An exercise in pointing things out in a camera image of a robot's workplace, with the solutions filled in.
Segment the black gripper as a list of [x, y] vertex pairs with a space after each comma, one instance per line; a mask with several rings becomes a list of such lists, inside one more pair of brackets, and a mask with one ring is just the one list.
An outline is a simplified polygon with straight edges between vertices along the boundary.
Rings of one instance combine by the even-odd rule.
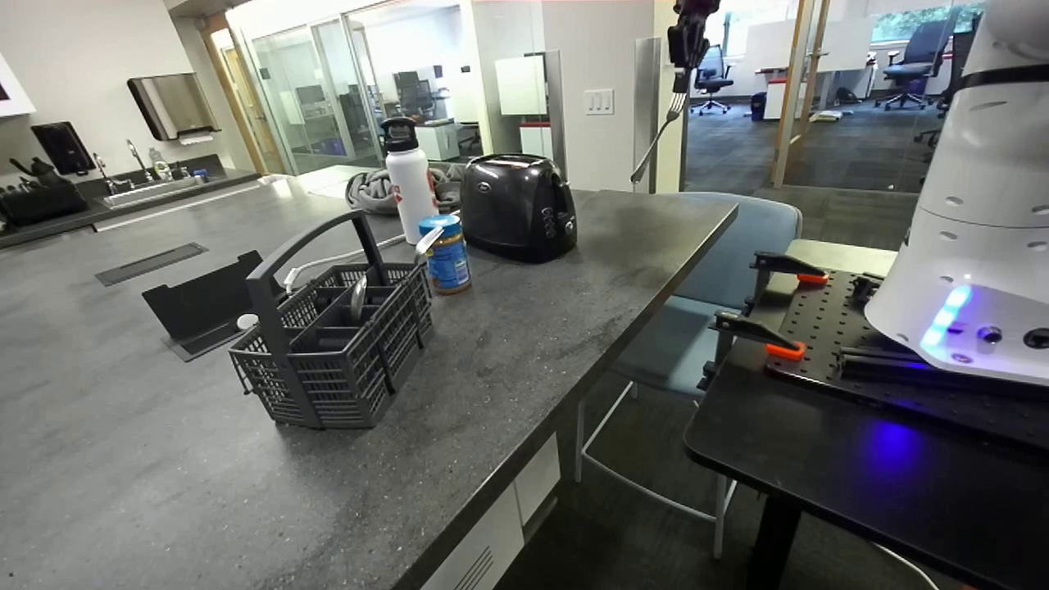
[[707, 54], [705, 23], [720, 10], [720, 0], [673, 0], [675, 23], [670, 28], [670, 58], [679, 69], [695, 69]]

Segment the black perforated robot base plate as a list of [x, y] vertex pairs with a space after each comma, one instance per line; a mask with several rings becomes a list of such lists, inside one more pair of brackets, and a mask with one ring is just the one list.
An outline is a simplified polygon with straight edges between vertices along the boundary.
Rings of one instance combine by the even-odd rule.
[[978, 436], [1049, 451], [1049, 397], [1039, 386], [935, 372], [862, 318], [873, 291], [870, 274], [832, 274], [820, 290], [798, 290], [785, 335], [808, 353], [801, 361], [767, 359], [767, 372]]

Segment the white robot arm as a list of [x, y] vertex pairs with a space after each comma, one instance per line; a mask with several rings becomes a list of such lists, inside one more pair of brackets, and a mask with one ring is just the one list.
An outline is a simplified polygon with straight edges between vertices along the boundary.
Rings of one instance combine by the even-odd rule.
[[926, 364], [1049, 385], [1049, 0], [987, 0], [864, 321]]

